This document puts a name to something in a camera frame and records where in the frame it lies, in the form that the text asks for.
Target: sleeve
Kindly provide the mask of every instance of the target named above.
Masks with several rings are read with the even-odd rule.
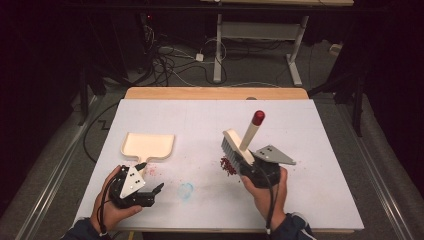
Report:
[[[61,240],[109,240],[109,235],[100,236],[91,225],[89,218],[81,218],[75,222]]]
[[[287,213],[286,218],[271,234],[272,240],[316,240],[311,227],[300,213]]]

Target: red handle tip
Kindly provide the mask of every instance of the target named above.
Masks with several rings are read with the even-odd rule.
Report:
[[[255,126],[259,126],[262,124],[262,121],[264,120],[264,118],[265,118],[265,113],[261,110],[258,110],[255,112],[255,115],[253,115],[252,124]]]

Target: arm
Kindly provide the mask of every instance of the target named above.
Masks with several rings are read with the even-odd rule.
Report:
[[[273,186],[275,199],[274,211],[271,218],[271,237],[274,240],[309,240],[313,238],[311,229],[306,219],[299,213],[285,213],[284,204],[287,197],[287,170],[280,168],[280,182]],[[252,194],[255,206],[264,219],[268,217],[270,208],[269,189],[256,188],[250,179],[241,176],[246,190]]]
[[[106,178],[102,190],[97,195],[96,201],[94,202],[93,212],[90,218],[84,218],[78,220],[74,226],[69,229],[66,234],[62,237],[63,240],[71,240],[71,239],[110,239],[107,234],[101,234],[101,227],[99,216],[102,205],[102,196],[106,191],[106,198],[104,202],[103,209],[103,221],[104,226],[107,230],[112,230],[116,227],[116,225],[125,218],[131,217],[136,213],[142,210],[142,207],[139,205],[132,206],[126,209],[119,209],[115,207],[115,205],[109,201],[109,189],[106,189],[109,181],[119,172],[120,166],[117,166]]]

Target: brush bristles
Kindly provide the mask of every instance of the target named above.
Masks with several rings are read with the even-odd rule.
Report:
[[[231,145],[228,143],[225,137],[222,140],[221,147],[222,150],[224,150],[225,156],[227,157],[231,166],[236,170],[237,174],[240,174],[240,162],[237,158],[237,153],[231,148]]]

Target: white brush handle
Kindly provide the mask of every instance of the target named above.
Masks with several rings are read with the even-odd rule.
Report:
[[[241,140],[239,149],[241,151],[246,151],[247,147],[249,147],[250,142],[252,141],[253,137],[255,136],[256,132],[258,131],[259,127],[262,124],[262,121],[265,118],[265,113],[263,111],[256,111],[253,115],[252,121],[249,124],[249,127],[247,128],[246,133],[244,134],[243,140]]]

